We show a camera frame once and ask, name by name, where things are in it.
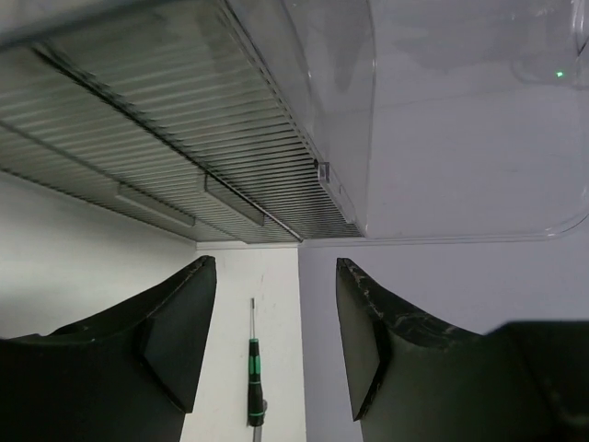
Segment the clear acrylic drawer cabinet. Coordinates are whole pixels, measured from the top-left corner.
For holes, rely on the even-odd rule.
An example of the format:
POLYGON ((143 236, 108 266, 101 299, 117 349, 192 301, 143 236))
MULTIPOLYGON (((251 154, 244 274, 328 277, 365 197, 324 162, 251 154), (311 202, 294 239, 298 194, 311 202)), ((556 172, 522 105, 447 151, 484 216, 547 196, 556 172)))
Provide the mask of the clear acrylic drawer cabinet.
POLYGON ((584 1, 5 1, 1 170, 196 241, 559 237, 584 1))

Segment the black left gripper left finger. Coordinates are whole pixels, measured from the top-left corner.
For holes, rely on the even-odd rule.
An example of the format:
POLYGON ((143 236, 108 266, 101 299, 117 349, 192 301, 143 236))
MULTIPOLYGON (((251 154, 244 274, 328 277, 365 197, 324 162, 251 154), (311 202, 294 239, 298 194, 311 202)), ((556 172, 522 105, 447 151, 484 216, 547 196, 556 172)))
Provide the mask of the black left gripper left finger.
POLYGON ((5 441, 177 441, 194 409, 214 309, 203 256, 48 334, 1 342, 5 441))

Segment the small green black screwdriver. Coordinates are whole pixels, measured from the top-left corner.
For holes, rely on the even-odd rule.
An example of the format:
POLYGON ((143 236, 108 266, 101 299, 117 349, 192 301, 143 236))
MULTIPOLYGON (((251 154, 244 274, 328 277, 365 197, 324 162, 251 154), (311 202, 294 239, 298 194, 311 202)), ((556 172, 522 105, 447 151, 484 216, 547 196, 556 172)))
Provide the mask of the small green black screwdriver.
POLYGON ((248 340, 248 425, 262 427, 267 402, 261 383, 260 341, 256 336, 255 299, 250 300, 250 337, 248 340))

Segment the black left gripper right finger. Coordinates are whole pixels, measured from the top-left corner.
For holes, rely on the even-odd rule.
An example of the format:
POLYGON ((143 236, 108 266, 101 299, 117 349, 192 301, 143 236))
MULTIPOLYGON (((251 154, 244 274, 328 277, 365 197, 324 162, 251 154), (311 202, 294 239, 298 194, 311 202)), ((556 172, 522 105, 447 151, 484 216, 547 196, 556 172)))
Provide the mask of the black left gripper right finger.
POLYGON ((352 418, 366 441, 584 441, 588 324, 464 330, 336 265, 352 418))

